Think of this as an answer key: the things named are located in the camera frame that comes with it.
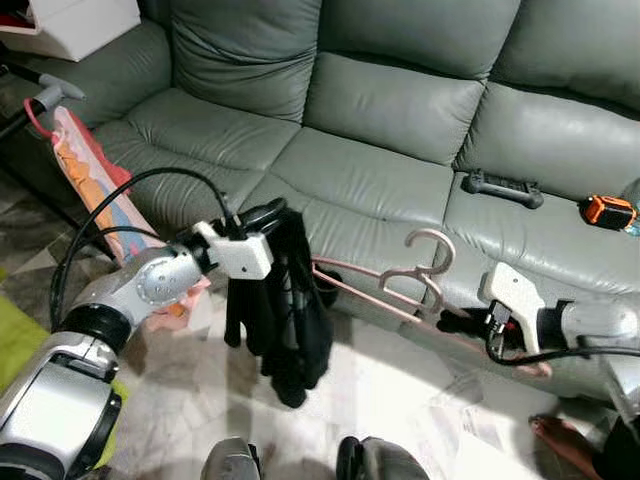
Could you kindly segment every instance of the tiled floor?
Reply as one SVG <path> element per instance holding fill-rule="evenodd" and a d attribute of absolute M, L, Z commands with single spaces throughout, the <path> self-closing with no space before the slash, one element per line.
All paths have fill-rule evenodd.
<path fill-rule="evenodd" d="M 51 273 L 68 240 L 62 222 L 0 176 L 0 295 L 45 327 Z M 68 297 L 111 268 L 85 253 Z M 341 438 L 373 435 L 404 446 L 433 480 L 579 480 L 533 438 L 527 418 L 560 413 L 595 441 L 610 426 L 612 412 L 561 403 L 339 314 L 329 373 L 290 410 L 259 376 L 256 359 L 224 344 L 224 284 L 213 277 L 189 330 L 142 328 L 128 345 L 120 378 L 132 395 L 118 451 L 99 478 L 196 479 L 212 445 L 240 435 L 258 446 L 268 479 L 325 480 Z"/>

